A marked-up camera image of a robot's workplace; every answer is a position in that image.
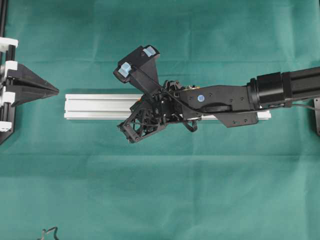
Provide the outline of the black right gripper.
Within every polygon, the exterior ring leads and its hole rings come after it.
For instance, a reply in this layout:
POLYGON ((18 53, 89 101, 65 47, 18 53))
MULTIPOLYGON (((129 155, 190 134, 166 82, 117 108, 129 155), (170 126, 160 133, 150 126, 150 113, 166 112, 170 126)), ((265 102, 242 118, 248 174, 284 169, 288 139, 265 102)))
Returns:
POLYGON ((183 124, 190 132, 198 129, 197 121, 182 117, 180 92, 186 88, 179 81, 159 84, 156 58, 160 52, 152 45, 139 46, 136 56, 127 55, 118 62, 113 75, 123 84, 130 83, 143 92, 131 115, 117 127, 129 143, 137 143, 164 130, 167 125, 183 124))

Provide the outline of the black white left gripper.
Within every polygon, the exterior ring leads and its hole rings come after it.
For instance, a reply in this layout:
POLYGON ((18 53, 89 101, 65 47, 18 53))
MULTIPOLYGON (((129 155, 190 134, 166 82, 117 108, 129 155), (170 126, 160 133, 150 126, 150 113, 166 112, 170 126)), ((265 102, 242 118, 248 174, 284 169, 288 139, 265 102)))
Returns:
POLYGON ((5 53, 9 60, 0 66, 0 107, 5 104, 16 107, 39 99, 46 99, 59 94, 59 90, 44 80, 25 65, 14 61, 15 50, 18 47, 17 39, 1 37, 0 52, 5 53), (6 80, 13 80, 15 86, 32 88, 12 88, 6 80))

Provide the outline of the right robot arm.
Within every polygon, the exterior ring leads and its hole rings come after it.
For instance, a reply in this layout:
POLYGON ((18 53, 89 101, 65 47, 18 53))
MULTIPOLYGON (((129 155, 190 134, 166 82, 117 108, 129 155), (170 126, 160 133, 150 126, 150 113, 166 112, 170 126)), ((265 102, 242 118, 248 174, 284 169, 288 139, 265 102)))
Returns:
POLYGON ((214 116, 228 128, 255 125, 259 112, 290 108, 298 101, 320 96, 318 67, 259 75, 243 86, 183 86, 174 80, 160 84, 156 66, 159 54, 152 45, 139 46, 113 71, 120 82, 142 92, 140 100, 130 107, 130 116, 118 126, 130 143, 171 124, 183 124, 195 132, 204 116, 214 116))

